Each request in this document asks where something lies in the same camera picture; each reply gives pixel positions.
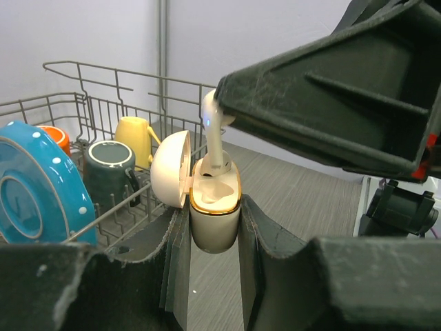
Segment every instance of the blue plate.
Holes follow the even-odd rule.
[[[75,164],[45,131],[20,121],[0,128],[0,232],[8,243],[62,242],[93,220]],[[96,245],[95,229],[78,240]]]

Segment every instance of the earbud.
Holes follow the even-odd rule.
[[[221,128],[233,123],[235,117],[224,115],[216,100],[214,100],[215,90],[207,93],[203,99],[202,116],[205,135],[207,137],[208,158],[205,162],[209,162],[209,166],[204,166],[205,173],[210,176],[219,176],[225,174],[231,169],[231,160],[225,161]]]

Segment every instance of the yellow mug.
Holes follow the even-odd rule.
[[[137,165],[135,170],[147,169],[153,161],[150,137],[153,137],[158,145],[161,144],[146,119],[132,116],[120,118],[116,127],[115,140],[133,149]]]

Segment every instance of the earbud charging case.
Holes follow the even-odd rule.
[[[217,254],[233,246],[238,232],[242,188],[238,168],[217,177],[199,173],[202,159],[190,175],[189,131],[171,134],[158,147],[150,168],[156,197],[166,205],[182,208],[189,194],[191,229],[195,244]]]

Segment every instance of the wire dish rack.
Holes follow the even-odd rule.
[[[147,119],[161,141],[176,131],[189,130],[192,138],[192,166],[207,152],[203,136],[201,101],[206,92],[215,88],[214,86],[75,61],[48,62],[44,63],[43,67],[66,79],[77,81],[80,92],[60,92],[0,103],[0,125],[3,126],[11,120],[20,120],[33,126],[49,125],[64,130],[69,129],[71,158],[81,174],[86,148],[95,141],[113,139],[116,124],[123,116]],[[101,80],[89,78],[90,75]],[[134,105],[127,104],[123,100],[122,91],[133,92],[136,89],[122,86],[121,81],[140,81],[140,78],[143,80],[142,85],[156,86],[155,93],[141,93],[141,96],[144,94],[155,98],[153,106],[151,106],[152,100],[150,105],[147,101],[145,104]],[[173,83],[176,90],[193,95],[188,99],[169,96],[167,87],[170,83]],[[94,96],[93,92],[89,91],[92,87],[95,87],[95,90],[105,87],[107,89],[105,96]],[[189,117],[193,119],[170,115],[170,107],[188,110]],[[153,141],[152,155],[157,147],[156,142]],[[114,203],[113,194],[110,193],[109,199],[113,208],[101,213],[99,205],[95,204],[96,219],[78,232],[71,232],[70,237],[64,242],[75,241],[84,232],[96,228],[100,249],[111,252],[116,244],[160,215],[165,206],[152,193],[150,170],[139,168],[141,170],[136,171],[140,184],[138,191],[130,194],[126,186],[127,198],[118,204]],[[138,196],[141,198],[141,203],[130,207],[130,201]]]

